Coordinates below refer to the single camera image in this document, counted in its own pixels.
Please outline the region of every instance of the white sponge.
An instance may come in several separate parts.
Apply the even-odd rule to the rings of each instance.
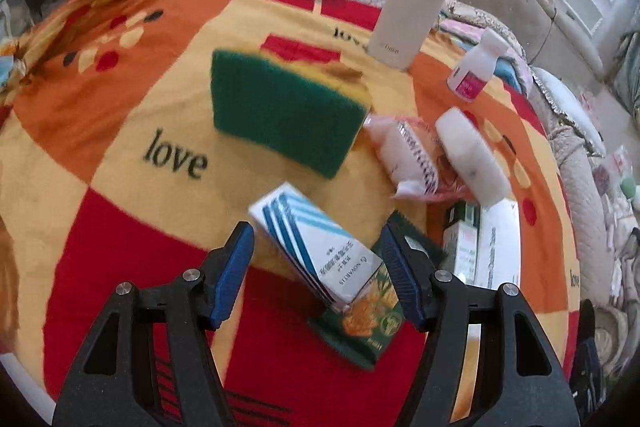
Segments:
[[[502,201],[511,185],[491,149],[469,119],[452,107],[436,121],[438,137],[452,167],[482,206]]]

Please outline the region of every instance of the pillow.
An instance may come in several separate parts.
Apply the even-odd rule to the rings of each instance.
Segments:
[[[596,156],[606,156],[607,150],[600,133],[571,90],[548,71],[541,68],[531,68],[531,71],[535,83],[545,95],[553,112],[584,138],[588,152]]]

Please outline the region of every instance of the green snack package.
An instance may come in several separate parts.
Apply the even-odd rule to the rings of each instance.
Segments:
[[[398,225],[410,247],[422,250],[427,255],[426,247],[431,241],[400,212],[394,211],[388,221]],[[380,242],[378,239],[371,250],[382,257]],[[438,266],[443,260],[444,256],[442,259],[431,257],[434,266]],[[327,309],[320,317],[308,320],[309,326],[327,344],[369,371],[373,370],[403,322],[402,307],[384,264],[348,312],[337,313]]]

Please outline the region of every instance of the clothing pile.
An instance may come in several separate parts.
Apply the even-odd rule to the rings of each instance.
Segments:
[[[604,374],[616,378],[640,344],[640,229],[624,196],[603,200],[615,263],[610,303],[596,308],[595,340]]]

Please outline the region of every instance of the orange blanket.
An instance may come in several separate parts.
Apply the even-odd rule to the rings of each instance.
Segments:
[[[382,114],[433,121],[460,106],[511,181],[522,289],[570,367],[578,262],[537,118],[496,78],[472,104],[455,97],[445,79],[462,52],[443,34],[427,39],[408,72],[376,62],[364,44],[378,14],[347,0],[72,0],[17,42],[26,75],[14,72],[0,107],[0,339],[53,398],[119,282],[157,285],[197,266],[248,217],[249,204],[285,180],[365,244],[396,207],[426,227],[424,204],[390,199],[393,187],[362,138],[327,181],[219,134],[209,90],[219,46],[339,61],[362,72]],[[437,235],[441,214],[430,210]],[[424,336],[405,325],[376,370],[362,371],[308,331],[318,302],[267,240],[258,239],[252,266],[211,344],[236,416],[393,425]],[[468,410],[477,355],[470,344],[456,416]]]

